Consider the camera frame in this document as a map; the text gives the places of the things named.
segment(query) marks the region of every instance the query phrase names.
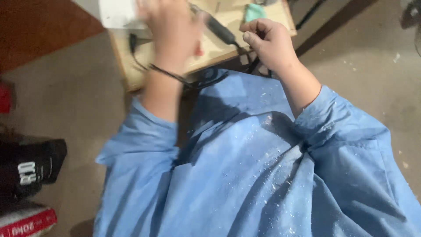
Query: brown wood panel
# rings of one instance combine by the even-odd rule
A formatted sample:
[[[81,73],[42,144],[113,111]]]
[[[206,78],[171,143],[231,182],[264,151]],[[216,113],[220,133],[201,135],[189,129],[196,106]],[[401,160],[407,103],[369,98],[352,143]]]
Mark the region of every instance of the brown wood panel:
[[[0,0],[0,73],[103,31],[71,0]]]

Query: wooden table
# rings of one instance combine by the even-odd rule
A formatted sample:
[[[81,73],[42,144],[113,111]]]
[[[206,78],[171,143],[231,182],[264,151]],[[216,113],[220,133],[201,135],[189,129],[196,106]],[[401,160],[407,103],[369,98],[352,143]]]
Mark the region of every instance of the wooden table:
[[[242,32],[239,31],[239,28],[244,19],[246,5],[253,3],[254,0],[190,0],[190,2],[209,12],[224,26],[228,27],[235,34],[239,45],[249,51],[248,44],[242,40]],[[287,0],[279,0],[276,4],[266,6],[265,11],[267,18],[284,24],[291,36],[297,34]],[[135,91],[141,89],[144,85],[144,73],[138,69],[130,54],[128,36],[116,34],[112,31],[109,32],[120,71],[126,81],[127,90]],[[153,48],[153,42],[138,46],[135,54],[137,60],[143,65],[148,65],[152,62],[154,57]],[[202,48],[205,55],[192,58],[187,67],[187,73],[192,73],[238,56],[235,46],[224,44],[209,30],[205,31]]]

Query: red object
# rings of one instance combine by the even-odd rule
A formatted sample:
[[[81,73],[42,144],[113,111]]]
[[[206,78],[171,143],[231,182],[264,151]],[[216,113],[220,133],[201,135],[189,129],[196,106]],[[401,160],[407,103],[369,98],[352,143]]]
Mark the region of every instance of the red object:
[[[0,227],[2,237],[27,237],[57,223],[56,212],[46,209],[40,213]]]
[[[10,88],[6,84],[0,82],[0,113],[10,112],[11,101]]]

